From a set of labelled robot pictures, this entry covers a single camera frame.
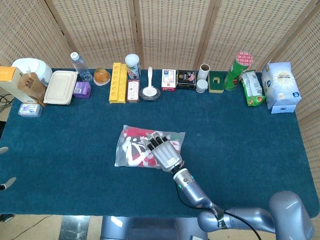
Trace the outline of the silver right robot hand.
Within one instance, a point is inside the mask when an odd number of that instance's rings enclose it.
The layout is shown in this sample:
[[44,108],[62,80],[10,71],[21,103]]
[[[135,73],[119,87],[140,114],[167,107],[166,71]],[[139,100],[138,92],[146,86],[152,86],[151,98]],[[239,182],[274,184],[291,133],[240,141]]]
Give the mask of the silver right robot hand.
[[176,174],[183,166],[184,161],[180,153],[172,145],[166,135],[158,132],[146,133],[147,140],[143,143],[151,151],[160,168],[167,173]]

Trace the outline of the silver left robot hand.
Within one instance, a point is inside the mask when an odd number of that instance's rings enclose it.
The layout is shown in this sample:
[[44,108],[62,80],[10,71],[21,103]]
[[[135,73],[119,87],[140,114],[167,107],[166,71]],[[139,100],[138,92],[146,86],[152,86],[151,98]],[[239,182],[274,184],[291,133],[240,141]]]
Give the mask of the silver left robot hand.
[[[8,150],[9,150],[9,148],[7,146],[1,147],[0,148],[0,154],[3,154],[5,152],[7,152]],[[4,191],[7,188],[9,188],[16,180],[17,180],[16,177],[11,177],[7,182],[2,183],[0,185],[0,191]]]

